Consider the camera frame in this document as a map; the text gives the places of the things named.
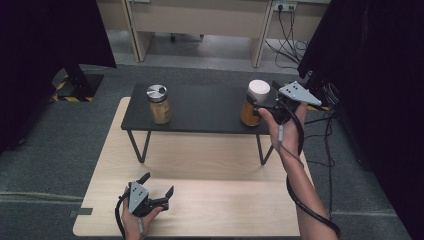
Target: hand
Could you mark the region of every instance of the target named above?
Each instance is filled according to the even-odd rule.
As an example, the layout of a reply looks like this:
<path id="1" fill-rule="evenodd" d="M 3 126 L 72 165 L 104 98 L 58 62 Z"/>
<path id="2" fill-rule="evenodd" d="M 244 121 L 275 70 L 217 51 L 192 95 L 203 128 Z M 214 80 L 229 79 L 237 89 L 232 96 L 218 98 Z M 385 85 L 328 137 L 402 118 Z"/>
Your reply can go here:
<path id="1" fill-rule="evenodd" d="M 295 157 L 298 158 L 299 157 L 298 156 L 299 134 L 297 132 L 297 128 L 296 128 L 294 121 L 292 119 L 290 119 L 288 122 L 286 122 L 283 125 L 284 134 L 283 134 L 283 141 L 282 141 L 281 144 L 287 150 L 286 151 L 286 150 L 284 150 L 283 147 L 280 147 L 280 143 L 278 142 L 279 125 L 275 122 L 272 114 L 264 108 L 260 108 L 258 111 L 259 111 L 259 114 L 261 114 L 262 118 L 265 120 L 265 122 L 268 125 L 272 146 L 280 154 L 280 157 L 283 160 L 283 164 L 285 164 L 285 161 L 293 158 L 293 156 L 291 154 L 293 154 Z M 296 109 L 296 112 L 295 112 L 295 114 L 296 114 L 297 118 L 299 119 L 302 127 L 303 127 L 304 122 L 305 122 L 306 112 L 307 112 L 307 104 L 306 103 L 301 103 L 299 105 L 299 107 Z"/>
<path id="2" fill-rule="evenodd" d="M 149 231 L 150 223 L 152 220 L 163 210 L 162 207 L 157 207 L 153 209 L 147 216 L 141 219 L 143 224 L 143 234 L 140 233 L 140 228 L 138 226 L 138 218 L 132 215 L 128 209 L 128 198 L 125 198 L 124 208 L 121 214 L 122 222 L 124 223 L 125 229 L 125 238 L 128 239 L 143 239 L 147 236 Z"/>

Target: forearm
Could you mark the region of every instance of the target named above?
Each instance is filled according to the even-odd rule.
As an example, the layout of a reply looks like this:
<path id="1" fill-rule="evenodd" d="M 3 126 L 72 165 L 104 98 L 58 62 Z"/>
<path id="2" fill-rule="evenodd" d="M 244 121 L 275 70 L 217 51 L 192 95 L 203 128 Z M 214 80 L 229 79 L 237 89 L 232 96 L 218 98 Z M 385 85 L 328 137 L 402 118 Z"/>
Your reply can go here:
<path id="1" fill-rule="evenodd" d="M 303 166 L 293 157 L 283 158 L 283 164 L 296 197 L 309 209 L 329 219 L 324 205 L 313 187 Z M 296 206 L 302 239 L 337 239 L 335 232 Z"/>

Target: table leg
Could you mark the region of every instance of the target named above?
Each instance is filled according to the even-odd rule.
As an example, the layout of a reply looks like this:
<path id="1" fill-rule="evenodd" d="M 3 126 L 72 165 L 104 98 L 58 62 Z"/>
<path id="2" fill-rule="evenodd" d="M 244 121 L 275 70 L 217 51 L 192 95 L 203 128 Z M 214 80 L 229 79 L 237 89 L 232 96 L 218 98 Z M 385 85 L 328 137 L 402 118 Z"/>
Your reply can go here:
<path id="1" fill-rule="evenodd" d="M 262 165 L 265 165 L 265 163 L 268 161 L 269 156 L 272 153 L 272 150 L 274 149 L 274 147 L 269 147 L 269 150 L 264 158 L 263 154 L 262 154 L 262 145 L 261 145 L 261 138 L 259 136 L 259 134 L 256 134 L 256 141 L 258 142 L 258 151 L 259 151 L 259 160 L 261 161 Z"/>
<path id="2" fill-rule="evenodd" d="M 146 160 L 147 147 L 149 146 L 150 135 L 152 131 L 147 132 L 146 141 L 144 142 L 143 155 L 140 155 L 140 151 L 138 150 L 137 143 L 135 142 L 134 135 L 131 130 L 127 130 L 128 136 L 130 137 L 131 143 L 133 145 L 135 154 L 137 155 L 137 159 L 140 163 L 144 163 Z"/>

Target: wooden table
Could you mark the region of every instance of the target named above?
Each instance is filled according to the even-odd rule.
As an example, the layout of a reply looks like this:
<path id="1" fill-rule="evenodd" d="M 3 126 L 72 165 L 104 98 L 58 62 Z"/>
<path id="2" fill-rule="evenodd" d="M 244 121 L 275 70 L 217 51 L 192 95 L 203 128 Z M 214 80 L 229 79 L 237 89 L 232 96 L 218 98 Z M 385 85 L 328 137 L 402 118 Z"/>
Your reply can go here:
<path id="1" fill-rule="evenodd" d="M 119 104 L 73 232 L 77 236 L 120 236 L 114 218 L 125 186 L 151 173 L 151 198 L 175 187 L 170 209 L 159 214 L 149 236 L 299 236 L 295 204 L 286 173 L 274 151 L 267 164 L 257 160 L 254 135 L 153 132 L 149 161 L 140 164 L 120 126 L 130 98 Z M 143 140 L 146 132 L 135 132 Z M 269 136 L 261 136 L 270 144 Z M 301 155 L 309 174 L 305 157 Z"/>

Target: jar lid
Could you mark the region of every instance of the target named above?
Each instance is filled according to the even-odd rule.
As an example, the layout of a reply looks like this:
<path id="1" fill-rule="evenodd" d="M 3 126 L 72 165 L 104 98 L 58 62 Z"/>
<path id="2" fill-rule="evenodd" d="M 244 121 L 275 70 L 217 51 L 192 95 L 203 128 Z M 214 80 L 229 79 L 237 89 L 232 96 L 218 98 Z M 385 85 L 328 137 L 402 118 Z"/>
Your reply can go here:
<path id="1" fill-rule="evenodd" d="M 150 102 L 162 102 L 167 96 L 166 87 L 162 85 L 152 85 L 147 89 L 147 99 Z"/>

